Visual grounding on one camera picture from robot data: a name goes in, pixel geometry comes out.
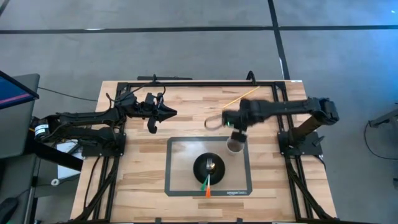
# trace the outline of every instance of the wooden table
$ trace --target wooden table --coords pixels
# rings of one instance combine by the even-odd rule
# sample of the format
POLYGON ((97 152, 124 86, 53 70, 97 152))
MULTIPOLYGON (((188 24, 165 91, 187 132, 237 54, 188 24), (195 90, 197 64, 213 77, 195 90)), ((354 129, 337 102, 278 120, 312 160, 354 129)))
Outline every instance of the wooden table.
MULTIPOLYGON (((289 100, 306 98, 302 82, 286 81, 285 83, 289 100)), ((109 101, 105 93, 114 96, 117 84, 116 81, 103 82, 97 111, 108 108, 109 101)), ((209 116, 220 114, 225 104, 252 89, 252 86, 167 87, 164 96, 165 105, 177 110, 178 115, 161 124, 157 123, 157 134, 148 132, 147 121, 139 118, 128 119, 125 128, 127 143, 125 154, 119 163, 111 221, 154 222, 155 217, 161 217, 163 222, 233 222, 237 217, 247 222, 294 221, 285 161, 279 153, 276 137, 279 129, 275 116, 265 123, 248 129, 253 187, 251 195, 208 199, 205 197, 168 197, 164 192, 168 138, 229 136, 232 129, 221 128, 217 131, 207 131, 203 127, 203 122, 209 116)), ((147 92, 156 95, 162 91, 162 87, 144 87, 135 94, 138 100, 142 101, 147 92)), ((271 87, 262 86, 247 98, 273 101, 271 87)), ((238 107, 237 102, 228 108, 235 110, 238 107)), ((293 115, 295 126, 300 125, 308 117, 307 114, 293 115)), ((71 218, 75 218, 83 210, 84 196, 95 159, 92 157, 84 161, 71 218)), ((98 188, 101 160, 94 171, 88 201, 98 188)), ((323 165, 313 156, 302 156, 302 160, 309 191, 327 213, 335 216, 323 165)), ((302 194, 299 189, 297 192, 301 214, 305 216, 302 194)), ((100 218, 104 216, 106 198, 107 193, 104 195, 100 218)))

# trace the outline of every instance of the gray floor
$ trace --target gray floor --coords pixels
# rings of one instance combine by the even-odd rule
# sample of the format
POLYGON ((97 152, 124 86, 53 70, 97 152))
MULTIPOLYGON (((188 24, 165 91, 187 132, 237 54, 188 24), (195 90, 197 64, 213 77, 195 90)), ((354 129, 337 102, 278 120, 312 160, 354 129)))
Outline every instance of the gray floor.
MULTIPOLYGON (((274 2, 281 26, 398 24, 398 2, 393 0, 274 2)), ((271 24, 266 0, 11 0, 0 18, 0 29, 271 24)), ((398 30, 282 32, 291 79, 303 80, 308 96, 331 98, 340 112, 341 121, 319 132, 326 136, 326 171, 343 220, 398 219, 398 191, 392 184, 398 163, 371 155, 363 139, 367 120, 397 106, 397 39, 398 30)), ((42 87, 92 99, 103 80, 134 80, 153 73, 237 79, 253 70, 257 79, 282 78, 272 31, 0 35, 0 49, 4 72, 39 73, 42 87)), ((39 117, 95 108, 95 103, 39 94, 34 109, 39 117)), ((369 129, 368 141, 378 154, 398 157, 389 126, 369 129)), ((42 164, 43 182, 54 173, 49 167, 42 164)), ((58 196, 40 199, 37 218, 66 221, 75 187, 71 183, 58 196), (60 203, 56 209, 55 201, 60 203)))

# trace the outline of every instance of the monitor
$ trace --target monitor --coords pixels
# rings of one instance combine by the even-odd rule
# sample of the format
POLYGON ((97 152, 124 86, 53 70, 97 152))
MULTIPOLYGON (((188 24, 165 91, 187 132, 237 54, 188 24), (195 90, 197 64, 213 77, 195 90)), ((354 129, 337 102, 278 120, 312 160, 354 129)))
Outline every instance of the monitor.
POLYGON ((0 109, 39 99, 39 95, 0 71, 0 109))

